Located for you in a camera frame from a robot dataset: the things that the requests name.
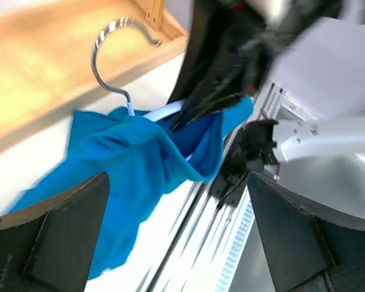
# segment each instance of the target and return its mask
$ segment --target black plastic bracket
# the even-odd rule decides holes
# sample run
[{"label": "black plastic bracket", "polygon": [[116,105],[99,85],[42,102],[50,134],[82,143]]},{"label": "black plastic bracket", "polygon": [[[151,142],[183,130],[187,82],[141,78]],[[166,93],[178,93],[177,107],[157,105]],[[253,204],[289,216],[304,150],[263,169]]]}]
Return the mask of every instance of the black plastic bracket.
[{"label": "black plastic bracket", "polygon": [[243,129],[237,133],[228,155],[211,185],[209,194],[221,200],[223,204],[237,207],[247,184],[247,173],[263,172],[263,163],[259,159],[246,161],[246,156],[240,151]]},{"label": "black plastic bracket", "polygon": [[100,173],[0,217],[0,292],[83,292],[109,191]]},{"label": "black plastic bracket", "polygon": [[274,119],[255,120],[245,125],[240,148],[245,153],[246,160],[260,159],[265,165],[278,165],[273,153],[277,147],[273,141],[273,128],[278,122]]}]

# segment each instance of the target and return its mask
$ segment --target robotic arm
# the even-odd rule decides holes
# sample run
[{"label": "robotic arm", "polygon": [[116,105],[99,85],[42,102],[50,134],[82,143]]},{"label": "robotic arm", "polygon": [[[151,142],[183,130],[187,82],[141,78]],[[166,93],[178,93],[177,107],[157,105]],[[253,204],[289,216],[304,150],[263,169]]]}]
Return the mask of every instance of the robotic arm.
[{"label": "robotic arm", "polygon": [[[227,7],[230,2],[235,4],[195,1],[191,40],[169,102],[188,98],[172,131],[257,93],[275,58],[319,18],[337,18],[343,7],[342,0],[245,0]],[[263,164],[365,153],[365,116],[318,123],[255,121],[244,127],[236,151]]]}]

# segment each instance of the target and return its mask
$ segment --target black clamp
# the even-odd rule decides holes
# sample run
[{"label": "black clamp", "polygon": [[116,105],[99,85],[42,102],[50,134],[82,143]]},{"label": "black clamp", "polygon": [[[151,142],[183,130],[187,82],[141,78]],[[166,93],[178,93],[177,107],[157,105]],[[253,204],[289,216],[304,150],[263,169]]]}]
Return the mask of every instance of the black clamp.
[{"label": "black clamp", "polygon": [[209,194],[218,198],[217,208],[237,207],[251,172],[264,173],[265,165],[276,165],[272,140],[275,120],[258,120],[245,125],[237,133]]}]

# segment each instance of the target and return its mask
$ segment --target white surface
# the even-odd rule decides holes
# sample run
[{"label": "white surface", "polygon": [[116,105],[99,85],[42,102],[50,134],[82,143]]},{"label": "white surface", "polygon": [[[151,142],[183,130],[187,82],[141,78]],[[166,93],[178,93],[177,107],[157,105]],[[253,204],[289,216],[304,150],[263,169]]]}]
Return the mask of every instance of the white surface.
[{"label": "white surface", "polygon": [[365,112],[365,0],[348,0],[343,20],[318,21],[284,55],[271,80],[322,117]]},{"label": "white surface", "polygon": [[365,116],[303,123],[281,120],[274,126],[273,140],[280,163],[365,153]]},{"label": "white surface", "polygon": [[[125,87],[136,109],[154,110],[165,104],[182,60],[183,56],[179,56]],[[110,94],[86,109],[108,113],[124,104],[124,98]],[[0,155],[0,214],[16,199],[20,190],[31,188],[63,159],[70,124],[71,118],[62,120]],[[162,197],[153,215],[141,225],[127,263],[90,281],[86,292],[135,291],[153,257],[161,249],[162,241],[167,240],[175,215],[191,185],[191,182],[185,182],[172,194]]]}]

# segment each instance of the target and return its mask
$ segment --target wooden board edge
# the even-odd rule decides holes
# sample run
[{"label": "wooden board edge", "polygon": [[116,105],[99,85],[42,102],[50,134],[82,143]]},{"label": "wooden board edge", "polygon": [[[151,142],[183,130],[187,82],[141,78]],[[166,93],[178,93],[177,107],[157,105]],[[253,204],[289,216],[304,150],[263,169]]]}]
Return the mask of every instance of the wooden board edge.
[{"label": "wooden board edge", "polygon": [[[167,44],[163,51],[160,51],[153,58],[131,68],[124,74],[117,76],[111,81],[111,85],[115,87],[124,86],[135,79],[154,70],[158,66],[170,61],[171,59],[181,55],[187,45],[187,36],[183,35]],[[62,104],[39,118],[20,125],[19,128],[11,132],[7,132],[5,136],[0,137],[0,153],[8,148],[20,143],[21,141],[33,136],[37,132],[46,129],[47,127],[59,122],[62,119],[70,117],[74,110],[86,107],[87,105],[98,101],[108,94],[100,87],[96,87],[80,96],[71,100],[68,103]]]}]

